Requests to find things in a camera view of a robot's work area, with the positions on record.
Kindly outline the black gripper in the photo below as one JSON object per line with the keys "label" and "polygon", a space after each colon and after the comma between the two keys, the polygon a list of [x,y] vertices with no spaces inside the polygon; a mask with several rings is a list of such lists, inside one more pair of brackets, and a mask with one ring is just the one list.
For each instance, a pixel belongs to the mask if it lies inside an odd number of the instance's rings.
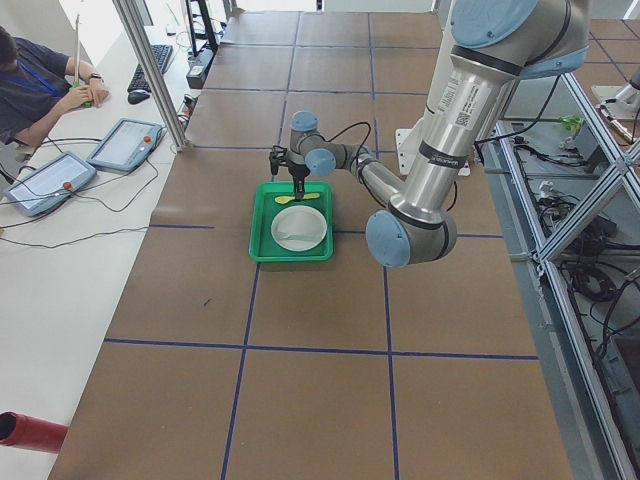
{"label": "black gripper", "polygon": [[293,160],[288,160],[287,169],[293,179],[294,200],[300,201],[305,195],[304,179],[308,176],[308,167],[305,163],[300,164]]}

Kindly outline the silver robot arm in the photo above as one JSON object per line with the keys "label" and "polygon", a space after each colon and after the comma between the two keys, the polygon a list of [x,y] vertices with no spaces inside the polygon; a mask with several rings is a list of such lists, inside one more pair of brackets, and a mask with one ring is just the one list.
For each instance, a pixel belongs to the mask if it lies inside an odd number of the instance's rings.
{"label": "silver robot arm", "polygon": [[481,129],[493,125],[503,87],[516,80],[558,76],[579,68],[588,50],[589,1],[455,1],[434,71],[415,158],[400,179],[358,145],[334,143],[308,111],[291,121],[290,148],[271,168],[288,168],[293,195],[305,195],[308,175],[336,169],[353,174],[382,205],[366,225],[371,255],[387,267],[435,261],[454,247],[457,228],[445,200]]}

